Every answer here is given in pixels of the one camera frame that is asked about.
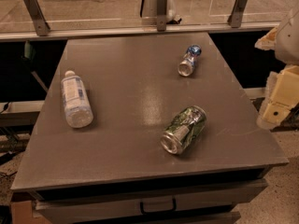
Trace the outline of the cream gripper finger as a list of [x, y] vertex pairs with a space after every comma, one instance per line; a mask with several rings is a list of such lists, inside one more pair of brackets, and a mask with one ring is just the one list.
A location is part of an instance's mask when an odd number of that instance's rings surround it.
[[274, 27], [266, 35], [259, 38], [256, 41], [254, 47], [256, 49], [261, 49], [261, 50], [274, 50], [276, 45], [277, 33], [278, 33], [278, 28]]
[[279, 73], [271, 72], [264, 94], [256, 123], [262, 129], [272, 130], [299, 104], [299, 66], [287, 65]]

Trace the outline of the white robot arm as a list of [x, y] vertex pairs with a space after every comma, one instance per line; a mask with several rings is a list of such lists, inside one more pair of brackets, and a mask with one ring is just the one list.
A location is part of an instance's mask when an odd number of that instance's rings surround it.
[[254, 47], [273, 50], [276, 59], [286, 64], [279, 73], [269, 74], [256, 120], [259, 127], [272, 130], [299, 104], [299, 6], [293, 7], [279, 26], [259, 38]]

